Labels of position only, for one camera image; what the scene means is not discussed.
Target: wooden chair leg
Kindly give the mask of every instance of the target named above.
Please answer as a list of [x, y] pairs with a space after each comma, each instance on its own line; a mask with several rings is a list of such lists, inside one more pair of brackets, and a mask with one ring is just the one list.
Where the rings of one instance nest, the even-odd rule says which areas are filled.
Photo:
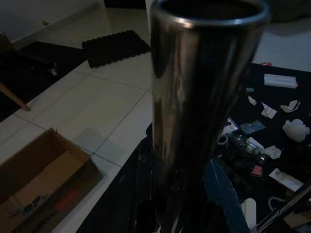
[[22, 109], [25, 111], [30, 111], [31, 108], [28, 107], [23, 101], [20, 100], [13, 92], [11, 92], [5, 85], [0, 83], [0, 92], [5, 94], [7, 97], [9, 97], [11, 100], [13, 100], [15, 103], [17, 103]]

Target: pipe opening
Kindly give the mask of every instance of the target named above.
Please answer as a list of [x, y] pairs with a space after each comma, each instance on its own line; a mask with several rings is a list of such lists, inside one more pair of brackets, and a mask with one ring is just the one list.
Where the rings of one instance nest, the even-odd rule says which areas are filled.
[[261, 4], [251, 0], [163, 0], [160, 7], [177, 17], [202, 20], [247, 18], [263, 10]]

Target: white wall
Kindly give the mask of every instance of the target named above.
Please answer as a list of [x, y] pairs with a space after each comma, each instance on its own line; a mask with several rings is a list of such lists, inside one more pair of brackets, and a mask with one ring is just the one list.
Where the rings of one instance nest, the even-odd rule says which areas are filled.
[[0, 31], [11, 42], [66, 18], [99, 0], [0, 0]]

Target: white tile floor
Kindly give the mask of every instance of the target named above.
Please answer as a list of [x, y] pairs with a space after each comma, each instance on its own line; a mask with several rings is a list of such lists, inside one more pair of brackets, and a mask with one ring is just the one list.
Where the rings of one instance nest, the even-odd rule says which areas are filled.
[[[269, 27], [254, 62], [311, 71], [310, 19]], [[81, 48], [81, 42], [134, 30], [149, 43], [144, 10], [99, 9], [41, 41]], [[85, 149], [103, 180], [53, 232], [75, 232], [124, 165], [152, 121], [150, 54], [98, 69], [82, 63], [0, 123], [0, 163], [49, 127]]]

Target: baseboard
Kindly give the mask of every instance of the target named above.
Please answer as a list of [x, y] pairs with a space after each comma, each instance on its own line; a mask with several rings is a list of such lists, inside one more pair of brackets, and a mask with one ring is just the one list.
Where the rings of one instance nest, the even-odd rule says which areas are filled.
[[57, 31], [59, 29], [62, 29], [63, 27], [66, 27], [67, 25], [71, 24], [72, 22], [78, 20], [81, 17], [87, 16], [88, 14], [91, 14], [94, 10], [103, 8], [104, 4], [103, 2], [99, 1], [94, 3], [93, 5], [78, 11], [77, 13], [72, 14], [71, 16], [65, 17], [53, 24], [50, 24], [49, 26], [46, 26], [45, 28], [40, 29], [39, 31], [33, 32], [15, 42], [13, 42], [13, 47], [16, 50], [19, 50], [29, 44], [31, 44], [34, 41], [37, 41], [38, 39], [50, 34], [52, 31]]

